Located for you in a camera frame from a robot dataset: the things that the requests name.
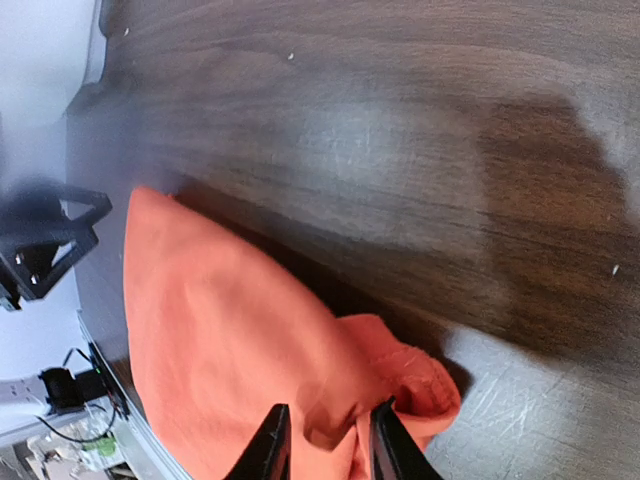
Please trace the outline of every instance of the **wooden table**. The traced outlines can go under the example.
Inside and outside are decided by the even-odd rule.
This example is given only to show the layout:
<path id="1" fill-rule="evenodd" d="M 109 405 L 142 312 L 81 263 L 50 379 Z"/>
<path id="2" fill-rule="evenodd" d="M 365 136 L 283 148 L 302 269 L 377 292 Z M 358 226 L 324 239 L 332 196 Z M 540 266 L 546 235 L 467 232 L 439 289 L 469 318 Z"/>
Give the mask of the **wooden table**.
<path id="1" fill-rule="evenodd" d="M 147 184 L 447 357 L 445 478 L 640 476 L 637 2 L 140 0 L 104 26 L 68 174 L 114 203 L 77 275 L 125 383 Z"/>

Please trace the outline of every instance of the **black cable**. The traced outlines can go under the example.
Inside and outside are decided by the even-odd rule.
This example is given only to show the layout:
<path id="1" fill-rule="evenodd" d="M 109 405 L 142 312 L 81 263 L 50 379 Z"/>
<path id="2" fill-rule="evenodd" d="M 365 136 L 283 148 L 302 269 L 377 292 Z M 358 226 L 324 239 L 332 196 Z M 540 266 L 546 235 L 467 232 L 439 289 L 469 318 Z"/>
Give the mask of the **black cable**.
<path id="1" fill-rule="evenodd" d="M 60 433 L 59 431 L 57 431 L 55 428 L 53 428 L 49 422 L 47 422 L 44 418 L 42 417 L 36 417 L 38 420 L 40 420 L 40 422 L 42 422 L 49 430 L 51 430 L 53 433 L 55 433 L 56 435 L 58 435 L 61 438 L 64 438 L 65 440 L 68 440 L 70 442 L 74 442 L 74 443 L 93 443 L 93 442 L 97 442 L 98 440 L 106 437 L 110 432 L 111 432 L 111 428 L 113 427 L 113 424 L 116 422 L 116 413 L 118 412 L 117 408 L 113 408 L 113 415 L 111 416 L 111 420 L 109 421 L 109 425 L 107 426 L 107 428 L 105 429 L 105 431 L 98 435 L 97 437 L 93 437 L 93 438 L 72 438 L 72 437 L 68 437 L 67 435 Z"/>
<path id="2" fill-rule="evenodd" d="M 69 359 L 71 358 L 71 355 L 73 355 L 75 352 L 78 353 L 78 355 L 80 355 L 82 358 L 84 358 L 87 362 L 89 362 L 91 364 L 91 366 L 93 366 L 93 362 L 91 361 L 91 359 L 89 358 L 89 356 L 84 353 L 82 350 L 80 350 L 79 348 L 72 348 L 71 350 L 69 350 L 69 353 L 67 353 L 67 356 L 64 357 L 64 362 L 62 362 L 62 366 L 66 367 L 67 363 L 69 363 Z"/>

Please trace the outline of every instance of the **black metal bracket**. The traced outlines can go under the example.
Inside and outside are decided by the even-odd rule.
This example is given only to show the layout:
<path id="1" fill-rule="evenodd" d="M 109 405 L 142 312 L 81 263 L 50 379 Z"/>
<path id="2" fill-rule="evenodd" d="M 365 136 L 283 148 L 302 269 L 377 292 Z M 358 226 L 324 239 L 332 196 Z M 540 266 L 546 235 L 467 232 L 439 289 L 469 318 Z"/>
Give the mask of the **black metal bracket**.
<path id="1" fill-rule="evenodd" d="M 371 412 L 373 480 L 442 480 L 393 411 L 391 397 Z"/>
<path id="2" fill-rule="evenodd" d="M 62 211 L 63 201 L 91 208 L 72 220 Z M 98 244 L 93 226 L 110 211 L 105 194 L 64 185 L 22 192 L 5 205 L 0 231 L 0 305 L 9 311 L 20 310 L 20 297 L 27 301 L 43 298 Z M 67 244 L 70 249 L 55 261 L 58 249 Z"/>

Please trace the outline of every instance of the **scratch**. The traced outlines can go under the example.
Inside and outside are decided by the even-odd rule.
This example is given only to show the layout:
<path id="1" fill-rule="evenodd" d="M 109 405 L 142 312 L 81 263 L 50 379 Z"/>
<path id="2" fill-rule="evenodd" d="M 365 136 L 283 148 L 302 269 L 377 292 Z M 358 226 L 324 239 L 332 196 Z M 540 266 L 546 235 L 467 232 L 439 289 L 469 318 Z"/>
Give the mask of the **scratch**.
<path id="1" fill-rule="evenodd" d="M 515 458 L 515 455 L 511 455 L 511 458 L 509 459 L 509 463 L 507 463 L 507 470 L 506 472 L 504 472 L 502 480 L 507 480 L 507 478 L 509 478 L 509 474 L 511 473 L 511 467 L 513 467 L 514 458 Z"/>
<path id="2" fill-rule="evenodd" d="M 502 433 L 500 434 L 500 437 L 503 437 L 504 435 L 506 435 L 506 433 L 511 430 L 512 428 L 515 428 L 516 425 L 520 426 L 520 433 L 518 434 L 518 440 L 520 440 L 522 438 L 522 436 L 524 435 L 524 426 L 525 426 L 525 422 L 527 421 L 527 416 L 529 415 L 529 412 L 533 409 L 533 405 L 531 403 L 527 403 L 524 408 L 520 411 L 520 414 L 515 417 L 510 423 L 509 425 L 507 425 L 507 427 L 502 431 Z"/>
<path id="3" fill-rule="evenodd" d="M 480 400 L 478 401 L 478 403 L 476 403 L 476 407 L 473 409 L 473 412 L 471 412 L 472 417 L 475 417 L 476 413 L 478 413 L 478 410 L 480 410 L 480 408 L 484 405 L 484 401 L 487 399 L 489 394 L 493 391 L 493 388 L 496 386 L 497 383 L 498 383 L 498 379 L 496 378 L 491 383 L 491 386 L 488 389 L 486 389 L 485 392 L 482 394 L 482 397 L 480 397 Z"/>
<path id="4" fill-rule="evenodd" d="M 572 371 L 573 371 L 574 367 L 569 368 L 568 370 L 565 370 L 564 372 L 562 372 L 562 374 L 560 374 L 560 376 L 558 377 L 558 379 L 553 382 L 553 385 L 551 385 L 551 387 L 549 387 L 549 389 L 543 393 L 543 397 L 546 397 L 547 395 L 549 395 L 553 390 L 555 390 L 556 388 L 558 388 L 560 386 L 560 384 L 562 382 L 564 382 L 564 380 L 567 378 L 567 375 L 569 375 Z"/>

